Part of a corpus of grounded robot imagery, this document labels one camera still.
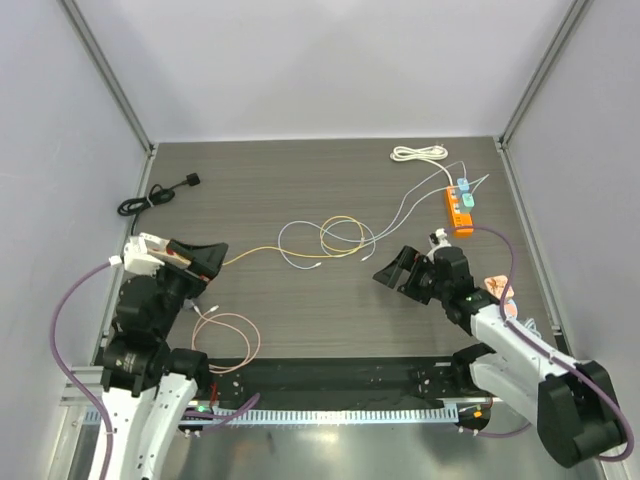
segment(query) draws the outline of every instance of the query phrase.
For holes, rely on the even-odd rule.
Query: dark wood surface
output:
[[[293,220],[322,224],[334,215],[349,215],[378,233],[394,217],[404,194],[436,171],[424,162],[393,163],[389,153],[396,145],[434,143],[449,149],[445,165],[465,161],[469,179],[491,174],[475,194],[474,222],[498,229],[516,246],[520,261],[514,288],[520,317],[534,317],[545,338],[551,338],[503,166],[490,138],[163,144],[149,186],[170,186],[191,172],[200,175],[202,184],[181,187],[171,203],[145,212],[139,231],[187,243],[226,242],[227,259],[254,247],[276,245],[282,226]],[[453,172],[454,179],[462,176],[461,166]],[[445,185],[444,174],[430,180],[409,197],[404,211],[420,196]],[[255,322],[262,334],[263,357],[450,354],[474,342],[449,323],[437,303],[424,307],[371,279],[404,245],[424,250],[427,235],[447,225],[444,194],[438,192],[380,240],[375,255],[365,262],[360,259],[366,254],[357,253],[300,271],[276,251],[257,252],[223,268],[200,304],[203,310],[218,304],[219,312],[241,313]],[[359,236],[353,225],[336,227],[335,232]],[[293,226],[283,239],[284,248],[322,254],[315,228]],[[508,272],[509,253],[497,237],[476,232],[455,244],[469,257],[477,283]],[[297,261],[312,265],[319,260]],[[178,317],[171,346],[190,346],[195,321],[193,312]],[[230,322],[251,332],[240,321]],[[207,327],[198,339],[198,348],[211,357],[244,355],[244,342],[226,328]]]

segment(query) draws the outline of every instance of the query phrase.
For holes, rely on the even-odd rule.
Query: yellow cable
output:
[[[333,219],[336,218],[343,218],[346,220],[351,220],[353,223],[356,223],[358,225],[358,227],[360,228],[360,244],[357,247],[353,247],[350,250],[338,250],[332,247],[329,247],[326,243],[324,243],[324,226],[330,222]],[[362,224],[356,220],[355,218],[346,216],[346,215],[336,215],[335,217],[331,217],[330,219],[328,219],[326,222],[324,222],[322,224],[322,230],[320,230],[320,239],[323,242],[323,245],[328,248],[329,250],[333,250],[334,252],[340,252],[339,255],[308,255],[306,253],[297,253],[297,252],[291,252],[289,250],[285,250],[284,248],[280,248],[280,247],[273,247],[271,245],[264,245],[262,247],[256,247],[256,248],[252,248],[251,250],[248,250],[244,253],[241,253],[240,255],[238,255],[235,258],[232,258],[231,260],[228,260],[226,262],[224,262],[222,265],[223,266],[227,266],[227,265],[231,265],[233,262],[240,260],[242,257],[246,257],[247,255],[250,255],[254,252],[259,252],[260,250],[277,250],[279,252],[282,253],[286,253],[287,255],[292,255],[294,257],[302,257],[302,258],[339,258],[339,257],[346,257],[347,255],[351,255],[356,253],[358,250],[362,249],[362,247],[364,246],[364,230],[362,229]]]

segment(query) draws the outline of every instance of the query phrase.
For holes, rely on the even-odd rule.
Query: white cable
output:
[[[481,183],[485,178],[487,178],[489,176],[489,174],[485,175],[484,177],[481,177],[477,180],[474,180],[473,182],[469,182],[469,185],[474,185],[476,183]],[[413,187],[411,190],[409,190],[409,192],[407,192],[407,195],[409,195],[413,190],[415,190],[417,187],[419,187],[420,185],[422,185],[424,182],[426,182],[427,180],[429,180],[429,178],[431,177],[427,177],[425,180],[423,180],[421,183],[419,183],[418,185],[416,185],[415,187]],[[405,195],[405,198],[402,199],[402,202],[400,203],[400,208],[398,209],[398,213],[396,213],[396,216],[394,217],[394,219],[391,221],[391,223],[389,224],[389,226],[387,228],[385,228],[381,233],[379,233],[378,235],[374,235],[373,232],[371,231],[371,229],[365,225],[364,223],[360,222],[360,224],[367,229],[367,231],[369,231],[369,233],[371,234],[370,238],[365,238],[364,239],[364,243],[362,245],[362,248],[368,247],[369,245],[373,245],[373,250],[371,251],[371,253],[369,255],[367,255],[366,257],[364,257],[361,261],[365,261],[368,258],[370,258],[373,253],[375,252],[375,248],[376,248],[376,242],[382,238],[385,238],[389,235],[391,235],[393,232],[395,232],[398,228],[400,228],[402,226],[402,224],[409,218],[409,216],[411,215],[411,213],[413,213],[413,210],[420,204],[420,202],[422,202],[424,199],[426,199],[427,197],[430,197],[431,195],[433,195],[434,193],[438,193],[438,192],[442,192],[444,190],[446,190],[449,187],[443,187],[443,188],[438,188],[436,190],[432,190],[431,192],[427,193],[426,195],[423,195],[422,197],[420,197],[409,209],[409,211],[407,212],[407,214],[404,216],[404,218],[400,221],[400,223],[398,223],[395,227],[393,227],[391,230],[389,230],[392,226],[393,223],[396,221],[396,219],[398,218],[398,216],[400,215],[400,212],[402,211],[402,207],[404,205],[404,201],[407,197],[407,195]],[[353,223],[352,220],[339,220],[337,222],[334,222],[332,224],[330,224],[329,226],[327,226],[324,229],[324,233],[325,235],[331,235],[332,237],[338,239],[338,240],[342,240],[345,242],[351,242],[351,243],[360,243],[363,241],[362,238],[358,239],[358,240],[353,240],[350,238],[343,238],[340,237],[338,235],[335,235],[333,233],[330,232],[330,229],[335,227],[336,225],[339,225],[341,223]],[[291,265],[294,268],[297,268],[299,270],[311,270],[313,268],[317,268],[319,267],[322,263],[318,262],[314,265],[311,265],[309,267],[304,267],[301,265],[298,265],[296,263],[294,263],[293,261],[291,261],[287,255],[282,251],[282,234],[284,233],[284,231],[289,228],[291,225],[296,225],[296,224],[304,224],[304,225],[310,225],[312,227],[317,228],[320,231],[323,231],[322,227],[313,223],[313,222],[307,222],[305,220],[295,220],[293,222],[289,222],[287,223],[284,227],[282,227],[282,229],[280,230],[280,233],[278,234],[278,248],[280,249],[280,254],[282,255],[282,257],[287,261],[287,263],[289,265]],[[326,248],[324,247],[324,245],[321,244],[322,249],[324,250],[325,253],[329,254],[329,252],[326,250]],[[350,253],[343,253],[343,254],[336,254],[334,257],[335,258],[340,258],[340,257],[346,257],[348,255],[351,255]]]
[[[447,149],[441,145],[433,145],[431,147],[424,148],[409,148],[401,145],[394,148],[389,157],[394,162],[409,162],[411,160],[420,160],[422,162],[427,162],[431,165],[435,165],[447,174],[449,185],[453,185],[453,178],[451,178],[449,170],[438,163],[439,161],[447,158],[448,155],[449,152],[447,151]]]
[[[352,220],[345,220],[345,221],[346,221],[346,222],[349,222],[349,223],[353,223],[353,221],[352,221]],[[313,268],[317,268],[317,267],[319,267],[320,265],[322,265],[322,262],[318,262],[318,263],[316,263],[316,264],[314,264],[314,265],[311,265],[311,266],[309,266],[309,267],[303,267],[302,265],[298,265],[297,263],[294,263],[293,261],[291,261],[291,260],[289,259],[289,257],[287,257],[287,254],[286,254],[286,253],[284,253],[284,251],[282,250],[282,234],[283,234],[283,233],[284,233],[284,231],[285,231],[287,228],[289,228],[291,225],[296,225],[296,224],[298,224],[298,225],[300,225],[300,224],[302,224],[302,225],[310,225],[310,226],[315,227],[315,228],[317,228],[318,230],[320,230],[320,232],[324,232],[324,234],[325,234],[325,235],[326,235],[327,233],[329,233],[329,231],[328,231],[328,230],[323,229],[320,225],[317,225],[317,224],[315,224],[315,223],[313,223],[313,222],[307,222],[306,220],[295,220],[295,221],[293,221],[293,222],[289,222],[289,223],[287,223],[284,227],[282,227],[282,229],[280,230],[280,233],[278,234],[278,248],[280,249],[280,255],[282,255],[282,257],[287,261],[287,263],[288,263],[289,265],[291,265],[292,267],[297,268],[297,269],[299,269],[299,270],[311,270],[311,269],[313,269]],[[373,231],[372,231],[372,230],[371,230],[367,225],[365,225],[365,224],[364,224],[364,223],[362,223],[362,222],[360,222],[360,225],[362,225],[362,226],[363,226],[363,227],[364,227],[364,228],[365,228],[365,229],[366,229],[366,230],[371,234],[371,238],[373,238],[373,237],[374,237]],[[362,239],[362,238],[361,238],[360,240],[357,240],[357,241],[356,241],[356,243],[360,243],[360,242],[364,242],[364,241],[366,241],[366,239]],[[372,243],[369,243],[368,245],[373,245],[373,248],[372,248],[371,252],[369,253],[369,255],[367,255],[366,257],[363,257],[363,258],[360,260],[361,262],[364,262],[365,260],[367,260],[367,259],[368,259],[369,257],[371,257],[371,256],[375,253],[375,251],[376,251],[376,242],[375,242],[375,240],[374,240]],[[320,246],[322,247],[322,250],[324,251],[324,253],[326,253],[327,255],[333,255],[333,257],[334,257],[334,258],[346,257],[347,255],[351,255],[350,253],[342,253],[342,254],[333,254],[333,253],[330,253],[330,252],[327,250],[327,248],[324,246],[324,244],[322,244],[322,242],[320,243]]]
[[[487,178],[488,176],[489,176],[489,175],[485,175],[484,177],[482,177],[482,179],[481,179],[481,180],[476,184],[476,186],[475,186],[475,187],[473,187],[473,190],[471,190],[471,195],[472,195],[472,196],[473,196],[473,192],[475,192],[475,191],[476,191],[476,188],[478,188],[478,187],[480,186],[480,184],[481,184],[482,182],[484,182],[484,179],[485,179],[485,178]]]
[[[474,180],[473,182],[469,182],[469,185],[474,185],[474,184],[476,184],[476,183],[482,182],[482,181],[483,181],[485,178],[487,178],[488,176],[489,176],[489,174],[485,175],[484,177],[480,177],[479,179]],[[412,205],[412,207],[409,209],[409,212],[408,212],[408,213],[405,215],[405,217],[400,221],[400,223],[399,223],[398,225],[396,225],[395,227],[393,227],[393,229],[389,230],[389,228],[393,225],[393,222],[395,222],[395,220],[398,218],[398,215],[400,214],[400,210],[398,210],[398,213],[396,214],[396,216],[395,216],[395,218],[393,219],[392,223],[391,223],[387,228],[385,228],[381,233],[379,233],[379,234],[378,234],[378,235],[376,235],[375,237],[373,237],[373,238],[369,238],[369,239],[365,239],[365,242],[369,242],[370,240],[373,240],[373,241],[376,241],[376,242],[377,242],[378,240],[380,240],[380,239],[382,239],[382,238],[385,238],[385,237],[387,237],[387,236],[391,235],[391,234],[392,234],[393,232],[395,232],[398,228],[400,228],[400,226],[401,226],[401,225],[402,225],[402,224],[407,220],[407,218],[409,218],[409,215],[411,215],[411,213],[413,212],[413,210],[418,206],[418,204],[419,204],[420,202],[422,202],[425,198],[430,197],[430,196],[431,196],[431,195],[433,195],[434,193],[441,192],[441,191],[443,191],[443,190],[446,190],[447,188],[449,188],[449,187],[438,188],[438,189],[436,189],[436,190],[432,190],[431,192],[429,192],[429,193],[427,193],[426,195],[422,196],[420,199],[418,199],[418,201],[416,201],[416,202]],[[327,230],[326,234],[327,234],[327,235],[331,235],[332,237],[337,238],[338,240],[345,241],[345,242],[359,243],[359,242],[360,242],[360,240],[352,240],[352,239],[342,238],[342,237],[340,237],[340,236],[338,236],[338,235],[335,235],[335,234],[333,234],[333,233],[331,233],[331,232],[329,231],[329,230],[331,229],[331,227],[333,227],[333,226],[335,226],[335,225],[338,225],[339,223],[344,223],[344,222],[349,222],[349,221],[350,221],[350,220],[340,220],[340,221],[338,221],[338,222],[332,223],[331,225],[329,225],[329,226],[326,228],[326,230]],[[363,247],[366,247],[367,245],[370,245],[370,243],[365,243],[365,244],[363,245]]]
[[[451,167],[453,167],[454,165],[457,165],[457,164],[459,164],[459,163],[461,163],[461,164],[462,164],[462,168],[464,169],[464,172],[465,172],[465,178],[466,178],[466,176],[467,176],[467,175],[466,175],[466,173],[467,173],[467,168],[466,168],[466,166],[465,166],[465,164],[464,164],[464,162],[463,162],[462,160],[458,160],[457,162],[453,162],[452,164],[447,165],[447,168],[451,168]],[[376,237],[375,237],[375,239],[376,239],[376,240],[378,240],[379,238],[382,238],[382,237],[381,237],[381,235],[384,235],[384,234],[385,234],[385,233],[386,233],[386,232],[387,232],[387,231],[388,231],[388,230],[393,226],[393,224],[395,223],[395,221],[396,221],[396,220],[398,219],[398,217],[400,216],[400,212],[402,211],[402,208],[404,207],[404,202],[406,202],[406,201],[407,201],[407,197],[408,197],[409,195],[411,195],[411,194],[412,194],[416,189],[420,188],[422,185],[424,185],[426,182],[428,182],[429,180],[431,180],[431,179],[432,179],[433,177],[435,177],[436,175],[439,175],[440,173],[441,173],[440,171],[437,171],[437,172],[435,172],[435,173],[432,173],[431,175],[429,175],[427,178],[425,178],[424,180],[422,180],[420,183],[418,183],[417,185],[415,185],[411,190],[409,190],[407,193],[405,193],[405,194],[404,194],[404,197],[402,197],[402,201],[400,202],[400,206],[398,207],[398,211],[396,212],[395,217],[393,217],[393,220],[391,220],[391,223],[389,223],[389,225],[387,226],[387,228],[385,228],[382,232],[380,232],[378,235],[376,235]],[[337,225],[338,223],[344,223],[345,221],[350,221],[350,220],[341,220],[340,222],[333,223],[332,225]],[[337,236],[337,235],[335,235],[335,234],[333,234],[333,233],[331,233],[331,232],[329,232],[329,231],[326,231],[325,235],[326,235],[326,234],[331,235],[333,238],[336,238],[336,239],[338,239],[338,240],[343,240],[343,241],[345,241],[345,242],[352,242],[352,243],[358,243],[358,242],[360,242],[360,240],[351,240],[351,239],[346,239],[346,238],[339,237],[339,236]],[[367,241],[367,242],[368,242],[368,241],[371,241],[372,239],[373,239],[373,237],[372,237],[372,238],[369,238],[369,239],[366,239],[365,241]]]

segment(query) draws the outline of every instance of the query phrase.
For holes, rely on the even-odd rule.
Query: orange power strip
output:
[[[459,199],[456,197],[456,187],[447,187],[444,196],[447,200],[447,211],[449,212],[449,221],[452,227],[464,227],[466,225],[473,225],[470,213],[460,213],[460,207],[458,205]],[[454,230],[454,237],[469,237],[473,233],[473,228],[463,228],[460,230]]]

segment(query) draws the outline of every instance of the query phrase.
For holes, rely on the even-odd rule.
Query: black power cord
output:
[[[149,194],[146,197],[138,197],[138,198],[130,198],[125,200],[118,207],[118,215],[122,217],[131,217],[133,216],[133,222],[131,223],[130,235],[135,235],[136,224],[138,223],[138,218],[140,214],[145,210],[148,210],[151,207],[157,207],[158,205],[164,205],[165,203],[169,203],[173,200],[173,197],[176,196],[175,189],[181,187],[183,185],[189,185],[193,187],[200,183],[200,177],[198,177],[197,173],[190,173],[187,175],[187,179],[183,180],[180,183],[175,184],[172,187],[164,188],[159,183],[156,183],[151,190],[149,190]]]

